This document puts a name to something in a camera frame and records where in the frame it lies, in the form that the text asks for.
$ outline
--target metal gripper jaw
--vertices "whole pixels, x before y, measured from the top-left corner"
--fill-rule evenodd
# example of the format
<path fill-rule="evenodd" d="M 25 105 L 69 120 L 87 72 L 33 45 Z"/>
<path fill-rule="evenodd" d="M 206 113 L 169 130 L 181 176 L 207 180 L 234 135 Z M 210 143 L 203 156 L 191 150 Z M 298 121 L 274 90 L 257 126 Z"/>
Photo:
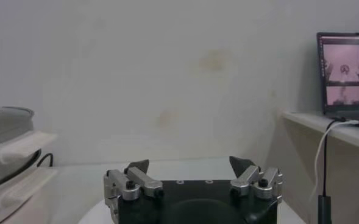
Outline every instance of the metal gripper jaw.
<path fill-rule="evenodd" d="M 135 201 L 141 194 L 156 199 L 164 196 L 163 183 L 146 175 L 148 166 L 149 160 L 143 160 L 130 163 L 124 173 L 119 170 L 106 171 L 104 175 L 105 204 L 110 208 L 115 223 L 119 220 L 119 197 L 125 201 Z"/>
<path fill-rule="evenodd" d="M 232 194 L 244 197 L 252 188 L 255 196 L 259 199 L 269 200 L 272 197 L 277 197 L 278 202 L 282 202 L 283 175 L 279 169 L 268 168 L 262 172 L 260 167 L 255 166 L 250 160 L 233 156 L 229 160 L 237 177 L 230 182 Z"/>

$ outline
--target gray lid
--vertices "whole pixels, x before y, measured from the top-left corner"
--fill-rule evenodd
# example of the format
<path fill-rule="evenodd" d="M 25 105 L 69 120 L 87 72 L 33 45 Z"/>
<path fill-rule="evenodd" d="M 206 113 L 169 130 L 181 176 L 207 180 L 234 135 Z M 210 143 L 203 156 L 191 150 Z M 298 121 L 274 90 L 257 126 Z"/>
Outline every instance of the gray lid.
<path fill-rule="evenodd" d="M 34 112 L 25 108 L 0 107 L 0 135 L 30 122 Z"/>

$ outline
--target white shelf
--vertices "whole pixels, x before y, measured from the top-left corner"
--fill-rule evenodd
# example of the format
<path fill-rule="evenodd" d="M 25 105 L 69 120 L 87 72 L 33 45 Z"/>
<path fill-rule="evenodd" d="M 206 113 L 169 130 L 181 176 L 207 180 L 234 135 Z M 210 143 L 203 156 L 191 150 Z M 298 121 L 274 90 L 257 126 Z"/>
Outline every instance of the white shelf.
<path fill-rule="evenodd" d="M 320 115 L 320 114 L 310 114 L 310 113 L 293 113 L 293 112 L 284 112 L 283 117 L 285 119 L 291 120 L 295 123 L 304 125 L 308 128 L 325 132 L 328 124 L 332 121 L 331 119 Z M 352 145 L 359 146 L 359 127 L 352 126 L 342 126 L 336 127 L 333 129 L 330 134 L 337 139 L 348 142 Z"/>

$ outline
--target laptop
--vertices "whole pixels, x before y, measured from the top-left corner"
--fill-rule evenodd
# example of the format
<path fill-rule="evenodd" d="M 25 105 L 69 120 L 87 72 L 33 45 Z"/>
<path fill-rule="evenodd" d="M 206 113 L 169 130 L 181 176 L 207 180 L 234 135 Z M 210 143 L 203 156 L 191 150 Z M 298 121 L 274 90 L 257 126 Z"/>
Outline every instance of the laptop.
<path fill-rule="evenodd" d="M 318 33 L 322 109 L 359 121 L 359 33 Z"/>

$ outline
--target wall stain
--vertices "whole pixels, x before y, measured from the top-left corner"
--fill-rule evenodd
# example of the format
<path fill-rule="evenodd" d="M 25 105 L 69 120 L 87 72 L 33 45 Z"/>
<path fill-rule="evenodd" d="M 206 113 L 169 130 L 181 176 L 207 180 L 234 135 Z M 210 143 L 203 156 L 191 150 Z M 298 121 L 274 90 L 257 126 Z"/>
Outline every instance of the wall stain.
<path fill-rule="evenodd" d="M 177 117 L 177 113 L 172 110 L 165 109 L 160 112 L 159 117 L 156 119 L 156 126 L 158 128 L 168 128 L 172 126 L 175 118 Z"/>
<path fill-rule="evenodd" d="M 230 60 L 230 53 L 224 49 L 212 49 L 198 61 L 198 66 L 208 72 L 222 72 Z"/>

